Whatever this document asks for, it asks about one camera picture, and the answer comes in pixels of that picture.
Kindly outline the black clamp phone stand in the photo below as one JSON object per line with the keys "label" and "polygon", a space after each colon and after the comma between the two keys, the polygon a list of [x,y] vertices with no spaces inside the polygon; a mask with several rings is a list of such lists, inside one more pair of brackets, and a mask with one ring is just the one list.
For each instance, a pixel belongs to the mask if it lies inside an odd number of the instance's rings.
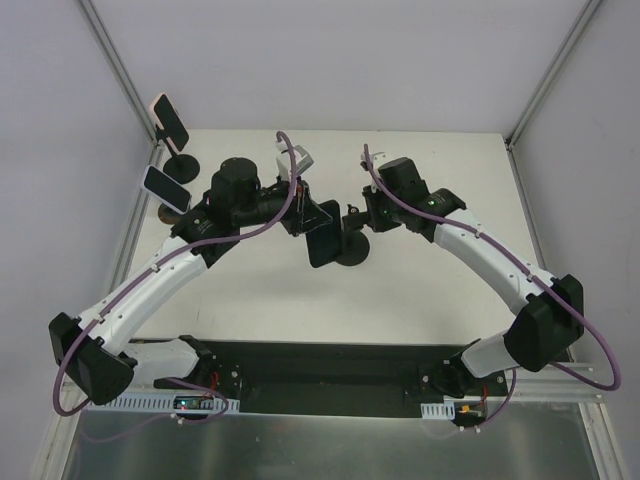
{"label": "black clamp phone stand", "polygon": [[155,130],[156,140],[163,142],[170,153],[170,158],[163,166],[163,172],[182,185],[195,180],[200,173],[197,159],[189,154],[178,153],[167,133],[159,126],[156,126]]}

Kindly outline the black round base phone stand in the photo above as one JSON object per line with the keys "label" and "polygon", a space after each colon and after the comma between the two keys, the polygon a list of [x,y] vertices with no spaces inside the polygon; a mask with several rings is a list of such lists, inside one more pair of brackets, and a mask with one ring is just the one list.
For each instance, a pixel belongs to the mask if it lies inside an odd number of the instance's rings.
{"label": "black round base phone stand", "polygon": [[369,220],[367,211],[348,204],[346,214],[339,217],[339,249],[335,262],[345,267],[362,264],[370,253],[370,243],[363,233]]}

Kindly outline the wooden base wedge phone stand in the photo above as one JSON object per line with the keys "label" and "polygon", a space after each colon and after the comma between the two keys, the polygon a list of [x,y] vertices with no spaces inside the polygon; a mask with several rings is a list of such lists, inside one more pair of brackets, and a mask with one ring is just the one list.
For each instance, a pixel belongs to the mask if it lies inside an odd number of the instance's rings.
{"label": "wooden base wedge phone stand", "polygon": [[168,206],[161,204],[157,210],[158,219],[167,225],[175,225],[182,217]]}

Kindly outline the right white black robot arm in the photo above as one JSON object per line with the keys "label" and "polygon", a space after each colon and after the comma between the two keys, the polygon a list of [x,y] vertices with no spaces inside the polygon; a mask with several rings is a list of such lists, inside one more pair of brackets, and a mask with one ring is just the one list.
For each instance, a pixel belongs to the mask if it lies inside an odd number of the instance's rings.
{"label": "right white black robot arm", "polygon": [[427,187],[411,159],[383,164],[362,195],[374,232],[403,226],[421,235],[476,273],[515,316],[507,330],[471,342],[432,370],[434,390],[462,398],[494,373],[518,367],[538,372],[583,336],[575,317],[584,311],[582,284],[571,275],[558,278],[490,239],[456,194]]}

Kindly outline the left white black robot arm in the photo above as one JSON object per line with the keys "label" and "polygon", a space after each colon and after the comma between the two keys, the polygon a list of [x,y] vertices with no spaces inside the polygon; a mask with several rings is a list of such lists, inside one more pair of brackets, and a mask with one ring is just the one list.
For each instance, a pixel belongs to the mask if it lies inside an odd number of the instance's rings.
{"label": "left white black robot arm", "polygon": [[58,402],[65,377],[95,405],[109,403],[132,384],[212,387],[213,354],[194,337],[142,345],[131,339],[162,304],[244,240],[243,228],[258,235],[280,223],[291,236],[306,235],[313,267],[330,262],[340,248],[339,213],[335,200],[315,202],[299,176],[282,170],[264,187],[253,161],[225,160],[202,200],[137,273],[80,315],[60,313],[50,322],[59,366],[53,389],[57,413],[67,413]]}

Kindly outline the black phone dark case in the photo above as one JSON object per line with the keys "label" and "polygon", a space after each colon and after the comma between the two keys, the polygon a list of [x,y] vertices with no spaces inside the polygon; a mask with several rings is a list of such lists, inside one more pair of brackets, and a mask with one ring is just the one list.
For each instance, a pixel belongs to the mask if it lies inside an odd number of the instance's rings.
{"label": "black phone dark case", "polygon": [[320,207],[330,215],[331,220],[305,236],[308,258],[313,268],[320,268],[336,261],[342,253],[340,205],[336,200],[329,200]]}

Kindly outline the black phone lilac case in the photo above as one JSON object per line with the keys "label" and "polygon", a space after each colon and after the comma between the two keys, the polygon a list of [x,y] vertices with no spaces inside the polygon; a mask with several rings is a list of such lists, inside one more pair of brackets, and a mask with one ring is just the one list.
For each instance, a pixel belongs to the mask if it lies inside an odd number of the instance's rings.
{"label": "black phone lilac case", "polygon": [[146,167],[141,188],[178,214],[185,214],[191,207],[190,192],[153,165]]}

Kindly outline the black phone pink case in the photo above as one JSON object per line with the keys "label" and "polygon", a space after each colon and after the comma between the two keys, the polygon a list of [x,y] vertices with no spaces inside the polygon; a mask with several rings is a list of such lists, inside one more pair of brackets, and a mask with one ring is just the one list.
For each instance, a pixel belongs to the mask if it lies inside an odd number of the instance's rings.
{"label": "black phone pink case", "polygon": [[167,94],[160,93],[149,109],[156,126],[164,133],[165,139],[176,151],[182,152],[189,141],[189,133]]}

